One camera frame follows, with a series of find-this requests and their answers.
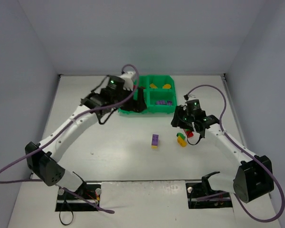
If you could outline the purple flower lego brick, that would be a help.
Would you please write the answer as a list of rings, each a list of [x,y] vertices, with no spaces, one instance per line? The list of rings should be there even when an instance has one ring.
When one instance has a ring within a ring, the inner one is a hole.
[[[152,135],[152,146],[157,147],[159,143],[159,135],[158,134],[153,134]]]

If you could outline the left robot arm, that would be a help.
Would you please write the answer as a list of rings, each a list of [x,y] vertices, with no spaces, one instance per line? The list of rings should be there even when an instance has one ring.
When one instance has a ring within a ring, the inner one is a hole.
[[[92,90],[72,115],[50,136],[25,147],[27,165],[47,186],[57,185],[78,194],[86,182],[73,172],[59,165],[67,149],[94,124],[105,124],[104,115],[112,115],[119,108],[142,112],[146,109],[143,90],[138,87],[137,75],[133,71],[120,76],[107,75],[108,83],[99,93]]]

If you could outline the red square lego brick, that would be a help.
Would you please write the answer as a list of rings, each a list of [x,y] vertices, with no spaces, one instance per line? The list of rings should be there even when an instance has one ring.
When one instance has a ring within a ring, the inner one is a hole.
[[[192,131],[190,131],[190,130],[184,130],[184,131],[185,131],[187,138],[191,138],[194,136],[194,133]]]

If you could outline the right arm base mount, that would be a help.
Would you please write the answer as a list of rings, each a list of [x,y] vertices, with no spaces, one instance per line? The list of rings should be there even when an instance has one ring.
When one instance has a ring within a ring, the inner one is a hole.
[[[221,190],[213,190],[208,182],[213,172],[205,175],[198,182],[186,182],[187,200],[189,209],[221,209],[232,208],[231,196]]]

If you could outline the yellow lego plate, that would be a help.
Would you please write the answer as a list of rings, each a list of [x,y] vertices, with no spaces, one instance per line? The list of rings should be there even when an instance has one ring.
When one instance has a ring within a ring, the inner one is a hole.
[[[150,84],[150,88],[152,88],[152,89],[157,89],[157,86],[156,86],[155,84],[151,83],[151,84]]]

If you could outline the orange lego brick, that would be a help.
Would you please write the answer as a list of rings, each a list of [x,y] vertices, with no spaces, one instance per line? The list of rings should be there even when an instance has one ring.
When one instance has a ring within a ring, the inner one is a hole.
[[[170,84],[164,84],[162,86],[162,89],[171,89],[171,85]]]

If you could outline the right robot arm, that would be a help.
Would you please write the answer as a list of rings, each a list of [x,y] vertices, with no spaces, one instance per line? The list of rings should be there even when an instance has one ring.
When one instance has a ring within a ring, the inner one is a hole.
[[[269,175],[272,173],[270,159],[251,151],[244,153],[242,145],[235,146],[231,142],[233,137],[227,137],[221,130],[219,119],[206,115],[198,99],[177,106],[171,125],[197,133],[199,139],[205,138],[212,143],[231,162],[230,171],[214,171],[202,177],[202,186],[207,195],[224,191],[248,203],[274,190],[274,181]]]

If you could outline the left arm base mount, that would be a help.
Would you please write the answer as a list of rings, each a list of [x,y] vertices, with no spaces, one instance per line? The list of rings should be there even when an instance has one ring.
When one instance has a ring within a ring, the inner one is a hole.
[[[101,194],[101,184],[100,183],[88,183],[86,185],[86,190],[84,193],[77,193],[77,195],[81,196],[85,200],[90,203],[96,204],[99,206],[100,196]],[[74,195],[62,190],[58,189],[57,191],[57,200],[56,200],[56,208],[55,212],[90,212],[90,211],[98,211],[95,207],[87,204],[84,200],[75,197]]]

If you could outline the purple curved lego brick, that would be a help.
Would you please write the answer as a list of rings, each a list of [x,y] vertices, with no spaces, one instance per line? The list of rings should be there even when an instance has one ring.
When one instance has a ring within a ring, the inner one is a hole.
[[[166,105],[166,101],[165,100],[158,100],[158,101],[156,101],[156,105]]]

